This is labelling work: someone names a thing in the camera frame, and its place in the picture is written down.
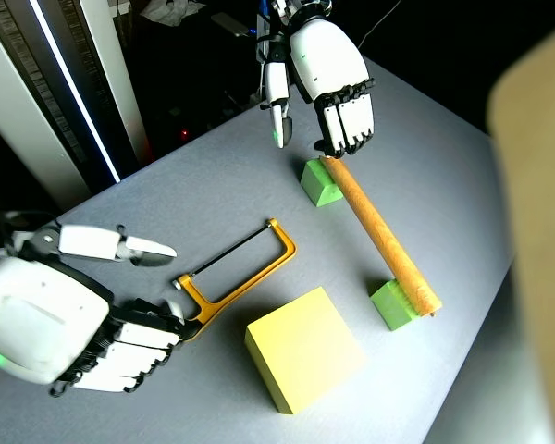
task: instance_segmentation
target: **white plastic bag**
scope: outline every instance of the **white plastic bag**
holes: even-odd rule
[[[167,26],[178,26],[187,13],[188,0],[151,0],[140,13],[151,21]]]

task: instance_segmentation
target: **yellow box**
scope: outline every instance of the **yellow box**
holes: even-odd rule
[[[365,361],[322,287],[248,325],[244,342],[281,413],[298,413]]]

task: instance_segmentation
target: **robotic hand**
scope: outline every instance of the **robotic hand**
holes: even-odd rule
[[[136,300],[123,309],[113,293],[60,262],[63,254],[130,260],[136,266],[170,263],[165,245],[106,229],[58,224],[19,231],[3,223],[8,257],[0,257],[0,367],[37,384],[132,392],[181,342],[183,315]]]
[[[258,21],[258,58],[265,72],[263,108],[271,109],[277,146],[287,145],[292,134],[290,66],[304,101],[314,103],[323,132],[324,140],[315,149],[336,158],[355,154],[374,133],[367,91],[374,80],[353,42],[327,21],[331,0],[272,0],[273,18],[267,17],[266,1],[262,0],[263,19]]]

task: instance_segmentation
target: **gray table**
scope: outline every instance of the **gray table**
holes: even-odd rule
[[[133,395],[46,389],[0,372],[0,443],[418,443],[469,351],[511,260],[500,177],[486,135],[374,63],[376,136],[347,163],[444,302],[435,318],[390,333],[368,299],[389,279],[344,201],[316,209],[299,185],[320,137],[292,99],[294,138],[272,142],[250,110],[65,215],[161,241],[179,259],[158,269],[71,263],[120,301],[184,300],[169,281],[277,218],[297,256],[173,355]],[[272,258],[271,237],[201,276],[220,294]],[[323,286],[368,355],[355,377],[302,413],[277,412],[244,345],[254,319]]]

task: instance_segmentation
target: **white led strip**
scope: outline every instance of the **white led strip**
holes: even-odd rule
[[[59,68],[62,70],[62,74],[64,74],[66,83],[68,84],[69,89],[72,91],[72,95],[74,96],[74,99],[76,99],[76,104],[78,105],[78,108],[80,109],[80,112],[82,113],[82,116],[84,117],[84,120],[86,121],[86,124],[88,125],[89,130],[91,130],[92,136],[94,137],[94,141],[99,147],[99,150],[103,155],[103,159],[107,163],[107,166],[109,167],[109,171],[111,171],[111,175],[113,176],[113,179],[115,180],[116,183],[119,183],[120,182],[119,174],[115,170],[113,162],[111,162],[109,153],[107,152],[107,150],[105,149],[105,146],[103,145],[103,141],[101,140],[101,137],[99,136],[99,133],[97,132],[96,127],[93,124],[93,120],[91,119],[91,116],[89,115],[89,112],[86,109],[84,102],[82,102],[82,98],[80,97],[78,88],[76,88],[76,84],[74,83],[74,80],[70,75],[70,71],[66,66],[64,57],[62,57],[62,53],[60,53],[59,48],[57,47],[56,39],[54,39],[54,34],[52,34],[52,31],[49,29],[47,20],[45,20],[45,16],[43,15],[41,8],[39,7],[39,3],[37,3],[37,0],[29,0],[29,3],[33,8],[35,17],[39,20],[39,24],[41,25],[43,34],[45,35],[45,38],[47,39],[47,42],[49,43],[49,46],[52,49],[52,52],[54,53],[55,60],[57,60],[57,64],[59,65]]]

